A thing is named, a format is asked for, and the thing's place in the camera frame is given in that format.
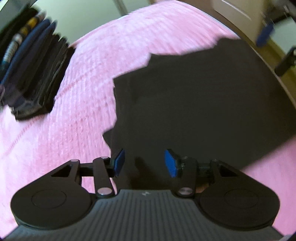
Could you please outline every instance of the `gray panel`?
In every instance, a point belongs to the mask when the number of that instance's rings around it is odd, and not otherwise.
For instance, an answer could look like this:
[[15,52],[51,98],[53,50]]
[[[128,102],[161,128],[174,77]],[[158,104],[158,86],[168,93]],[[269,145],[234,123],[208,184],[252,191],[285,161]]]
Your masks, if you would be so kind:
[[171,191],[121,190],[96,202],[82,220],[54,231],[20,226],[5,241],[272,241],[282,236],[272,227],[233,231],[205,218],[192,200]]

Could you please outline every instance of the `bed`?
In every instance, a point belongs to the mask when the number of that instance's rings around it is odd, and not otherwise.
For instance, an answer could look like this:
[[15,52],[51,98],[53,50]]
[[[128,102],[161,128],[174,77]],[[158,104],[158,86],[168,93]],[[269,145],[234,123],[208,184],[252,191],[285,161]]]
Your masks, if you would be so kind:
[[[221,37],[238,38],[201,10],[173,0],[139,9],[77,40],[50,114],[23,122],[16,122],[8,108],[0,114],[0,236],[17,226],[9,204],[18,189],[70,159],[84,163],[110,155],[102,134],[116,121],[114,77],[146,65],[151,53],[206,49]],[[293,233],[296,138],[244,172],[277,193],[281,208],[274,227]],[[82,185],[94,189],[90,179]]]

